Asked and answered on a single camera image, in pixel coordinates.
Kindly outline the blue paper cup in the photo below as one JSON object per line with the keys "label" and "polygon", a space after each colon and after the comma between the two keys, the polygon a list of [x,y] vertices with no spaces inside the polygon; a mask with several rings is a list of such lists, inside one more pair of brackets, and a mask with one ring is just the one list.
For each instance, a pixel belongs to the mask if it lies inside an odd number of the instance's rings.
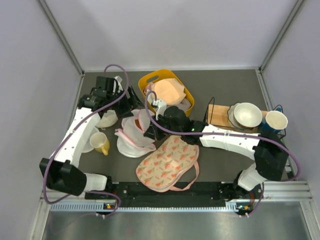
{"label": "blue paper cup", "polygon": [[288,118],[280,111],[272,110],[269,111],[258,129],[260,131],[272,131],[274,133],[279,133],[282,130],[285,130],[288,126]]}

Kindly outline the white pink-trimmed mesh laundry bag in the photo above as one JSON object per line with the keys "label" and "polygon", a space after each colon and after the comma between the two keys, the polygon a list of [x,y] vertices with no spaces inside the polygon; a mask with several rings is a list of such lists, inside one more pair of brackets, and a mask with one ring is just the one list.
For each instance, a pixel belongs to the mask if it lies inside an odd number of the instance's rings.
{"label": "white pink-trimmed mesh laundry bag", "polygon": [[[133,116],[123,118],[121,121],[121,128],[115,130],[115,135],[118,139],[123,139],[127,142],[134,143],[139,147],[146,147],[153,144],[155,140],[152,140],[144,136],[144,133],[150,126],[151,120],[148,113],[153,116],[154,114],[149,110],[145,109],[135,109],[131,111]],[[135,120],[139,120],[139,124],[142,129],[138,128],[135,124]]]}

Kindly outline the white ceramic bowl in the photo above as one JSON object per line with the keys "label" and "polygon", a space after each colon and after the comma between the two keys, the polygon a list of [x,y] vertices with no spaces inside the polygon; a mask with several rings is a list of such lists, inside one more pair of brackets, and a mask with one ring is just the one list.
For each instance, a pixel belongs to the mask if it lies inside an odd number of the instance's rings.
{"label": "white ceramic bowl", "polygon": [[261,110],[254,104],[249,102],[239,103],[233,111],[235,120],[246,128],[255,128],[263,120]]}

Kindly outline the grey garment in basket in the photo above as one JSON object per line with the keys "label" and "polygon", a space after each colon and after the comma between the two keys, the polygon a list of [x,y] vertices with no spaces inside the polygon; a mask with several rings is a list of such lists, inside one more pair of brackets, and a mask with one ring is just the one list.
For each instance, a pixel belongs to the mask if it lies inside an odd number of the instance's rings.
{"label": "grey garment in basket", "polygon": [[187,99],[184,98],[179,104],[176,105],[178,109],[182,110],[187,117],[190,116],[191,111],[192,111],[192,104],[191,102]]}

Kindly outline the yellow plastic basket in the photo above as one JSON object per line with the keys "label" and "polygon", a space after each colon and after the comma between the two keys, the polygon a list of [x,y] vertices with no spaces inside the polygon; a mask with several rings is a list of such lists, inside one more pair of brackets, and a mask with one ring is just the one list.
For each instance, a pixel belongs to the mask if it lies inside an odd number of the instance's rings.
{"label": "yellow plastic basket", "polygon": [[169,69],[159,69],[148,73],[138,81],[138,87],[143,95],[151,90],[156,93],[157,99],[164,101],[167,106],[177,106],[187,116],[192,112],[195,100],[185,85]]}

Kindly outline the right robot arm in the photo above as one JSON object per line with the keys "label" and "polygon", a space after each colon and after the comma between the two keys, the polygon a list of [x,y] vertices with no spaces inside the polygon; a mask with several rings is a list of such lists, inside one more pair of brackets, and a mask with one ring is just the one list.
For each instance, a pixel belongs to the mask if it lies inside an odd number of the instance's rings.
{"label": "right robot arm", "polygon": [[245,198],[254,187],[265,181],[282,181],[288,150],[276,133],[264,131],[245,133],[226,130],[206,122],[191,120],[176,106],[154,115],[148,109],[144,136],[158,141],[173,136],[183,143],[204,148],[215,148],[243,155],[253,164],[242,170],[235,179],[233,192]]}

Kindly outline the peach padded bra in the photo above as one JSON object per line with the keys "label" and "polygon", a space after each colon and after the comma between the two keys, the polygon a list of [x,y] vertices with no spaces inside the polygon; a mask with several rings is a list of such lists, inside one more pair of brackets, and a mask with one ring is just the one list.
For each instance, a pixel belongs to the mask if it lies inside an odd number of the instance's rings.
{"label": "peach padded bra", "polygon": [[157,81],[151,89],[156,93],[157,98],[167,105],[177,105],[186,97],[184,85],[176,78]]}

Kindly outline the scalloped white plate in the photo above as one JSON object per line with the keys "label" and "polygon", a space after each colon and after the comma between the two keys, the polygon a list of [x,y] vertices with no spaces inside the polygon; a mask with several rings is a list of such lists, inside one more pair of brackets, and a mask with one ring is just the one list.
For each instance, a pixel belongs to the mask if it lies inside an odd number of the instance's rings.
{"label": "scalloped white plate", "polygon": [[239,128],[240,125],[238,124],[238,122],[235,120],[235,116],[234,116],[234,110],[235,110],[235,107],[237,105],[239,105],[240,103],[239,102],[236,102],[235,104],[231,105],[227,111],[227,118],[228,118],[228,121],[229,123],[234,126],[235,128]]}

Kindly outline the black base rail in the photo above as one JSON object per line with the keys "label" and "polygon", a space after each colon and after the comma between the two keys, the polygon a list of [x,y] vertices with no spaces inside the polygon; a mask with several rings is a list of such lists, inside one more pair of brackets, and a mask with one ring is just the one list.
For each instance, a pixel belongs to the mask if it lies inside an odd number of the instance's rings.
{"label": "black base rail", "polygon": [[231,183],[195,182],[188,190],[156,192],[140,182],[114,184],[111,192],[121,199],[122,207],[193,208],[223,207],[236,199]]}

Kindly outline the empty pink-trimmed mesh laundry bag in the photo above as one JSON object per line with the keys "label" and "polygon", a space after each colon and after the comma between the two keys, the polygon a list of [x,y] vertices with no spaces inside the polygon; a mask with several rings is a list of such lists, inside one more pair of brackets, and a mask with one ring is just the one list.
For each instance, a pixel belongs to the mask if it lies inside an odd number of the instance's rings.
{"label": "empty pink-trimmed mesh laundry bag", "polygon": [[117,140],[116,146],[119,153],[128,158],[139,158],[156,150],[154,144],[141,147],[132,142],[125,141],[122,138]]}

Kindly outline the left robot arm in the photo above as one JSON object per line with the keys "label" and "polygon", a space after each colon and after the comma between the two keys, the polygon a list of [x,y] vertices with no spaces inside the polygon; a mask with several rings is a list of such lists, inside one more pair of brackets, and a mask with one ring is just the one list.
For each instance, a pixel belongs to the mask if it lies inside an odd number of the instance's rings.
{"label": "left robot arm", "polygon": [[132,110],[142,105],[131,85],[123,85],[119,76],[98,76],[95,87],[79,99],[72,124],[57,150],[40,161],[45,189],[73,196],[96,191],[109,198],[114,187],[107,176],[83,173],[78,168],[80,157],[104,113],[112,110],[118,118],[130,117]]}

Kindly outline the yellow mug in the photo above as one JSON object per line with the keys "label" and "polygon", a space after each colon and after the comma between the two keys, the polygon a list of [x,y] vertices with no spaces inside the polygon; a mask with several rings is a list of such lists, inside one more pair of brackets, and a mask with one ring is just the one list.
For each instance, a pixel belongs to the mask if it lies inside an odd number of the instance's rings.
{"label": "yellow mug", "polygon": [[89,139],[89,144],[97,152],[102,153],[105,156],[109,154],[110,142],[103,132],[94,133]]}

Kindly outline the white garment in basket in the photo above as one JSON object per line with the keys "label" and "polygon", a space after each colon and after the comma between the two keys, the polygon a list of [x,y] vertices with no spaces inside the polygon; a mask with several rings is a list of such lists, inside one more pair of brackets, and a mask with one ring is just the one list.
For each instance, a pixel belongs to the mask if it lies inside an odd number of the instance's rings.
{"label": "white garment in basket", "polygon": [[148,102],[149,104],[152,104],[154,101],[157,100],[157,95],[156,95],[156,93],[155,93],[153,90],[148,89],[148,90],[146,91],[146,100],[147,100],[147,102]]}

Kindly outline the white saucer plate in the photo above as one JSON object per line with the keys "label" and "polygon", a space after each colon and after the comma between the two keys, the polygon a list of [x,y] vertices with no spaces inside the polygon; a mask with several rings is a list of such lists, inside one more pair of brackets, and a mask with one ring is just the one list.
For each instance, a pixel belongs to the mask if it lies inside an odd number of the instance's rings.
{"label": "white saucer plate", "polygon": [[85,153],[89,153],[91,152],[92,150],[94,150],[94,148],[91,146],[90,144],[90,138],[92,137],[92,135],[94,135],[95,133],[98,133],[99,132],[99,129],[94,127],[93,130],[91,131],[83,149],[82,149],[82,153],[85,154]]}

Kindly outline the tulip print bra bag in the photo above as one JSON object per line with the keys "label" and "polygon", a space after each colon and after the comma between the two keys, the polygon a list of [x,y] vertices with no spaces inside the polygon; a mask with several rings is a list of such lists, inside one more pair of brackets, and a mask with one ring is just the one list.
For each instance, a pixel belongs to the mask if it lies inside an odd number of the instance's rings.
{"label": "tulip print bra bag", "polygon": [[[199,153],[199,146],[187,144],[180,136],[171,135],[138,165],[135,173],[139,181],[152,191],[186,191],[199,176]],[[176,187],[178,180],[191,168],[195,169],[195,178],[185,187]]]}

